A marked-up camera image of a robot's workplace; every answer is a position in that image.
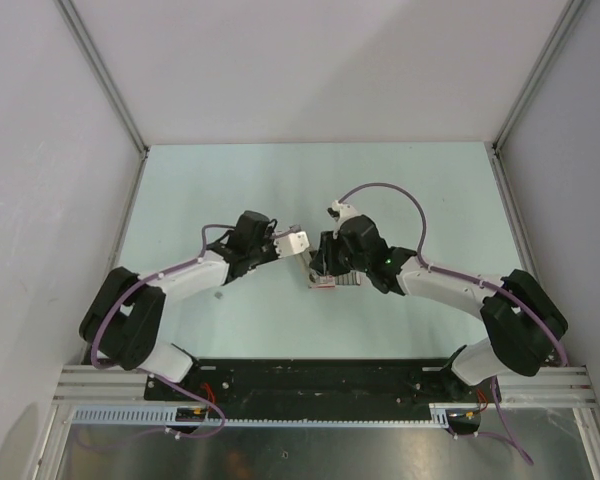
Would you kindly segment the beige and black stapler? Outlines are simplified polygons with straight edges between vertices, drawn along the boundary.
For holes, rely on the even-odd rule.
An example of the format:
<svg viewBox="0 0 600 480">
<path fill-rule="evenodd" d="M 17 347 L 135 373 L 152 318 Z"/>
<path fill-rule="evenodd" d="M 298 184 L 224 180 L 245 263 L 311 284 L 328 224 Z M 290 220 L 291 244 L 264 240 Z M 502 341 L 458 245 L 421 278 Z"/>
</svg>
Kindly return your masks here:
<svg viewBox="0 0 600 480">
<path fill-rule="evenodd" d="M 302 277 L 309 288 L 314 288 L 316 283 L 314 281 L 313 270 L 310 267 L 312 260 L 311 251 L 305 250 L 304 252 L 295 256 L 296 261 L 300 267 Z"/>
</svg>

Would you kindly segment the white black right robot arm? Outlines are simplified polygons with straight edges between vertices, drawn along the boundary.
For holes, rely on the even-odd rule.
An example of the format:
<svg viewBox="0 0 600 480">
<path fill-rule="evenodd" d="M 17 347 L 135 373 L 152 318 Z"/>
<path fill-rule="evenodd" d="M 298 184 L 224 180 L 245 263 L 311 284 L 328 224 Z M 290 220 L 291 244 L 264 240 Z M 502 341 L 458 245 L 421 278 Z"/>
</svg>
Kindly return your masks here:
<svg viewBox="0 0 600 480">
<path fill-rule="evenodd" d="M 528 272 L 484 279 L 424 266 L 416 251 L 388 245 L 366 215 L 322 232 L 310 267 L 324 276 L 358 272 L 383 294 L 425 298 L 480 320 L 486 338 L 460 347 L 443 368 L 441 388 L 453 401 L 466 400 L 479 383 L 505 372 L 535 376 L 568 329 Z"/>
</svg>

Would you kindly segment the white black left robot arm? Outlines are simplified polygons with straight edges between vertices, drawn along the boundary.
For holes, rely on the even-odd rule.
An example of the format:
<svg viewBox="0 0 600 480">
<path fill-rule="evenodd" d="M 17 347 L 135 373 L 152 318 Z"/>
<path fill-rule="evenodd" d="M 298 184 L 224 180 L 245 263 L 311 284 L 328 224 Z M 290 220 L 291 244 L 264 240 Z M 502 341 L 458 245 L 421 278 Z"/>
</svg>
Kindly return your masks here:
<svg viewBox="0 0 600 480">
<path fill-rule="evenodd" d="M 194 357 L 159 339 L 165 310 L 277 260 L 276 227 L 275 219 L 247 210 L 233 226 L 204 226 L 201 252 L 191 260 L 146 276 L 125 267 L 111 270 L 79 327 L 92 366 L 142 370 L 166 379 L 177 398 L 194 397 L 201 387 Z"/>
</svg>

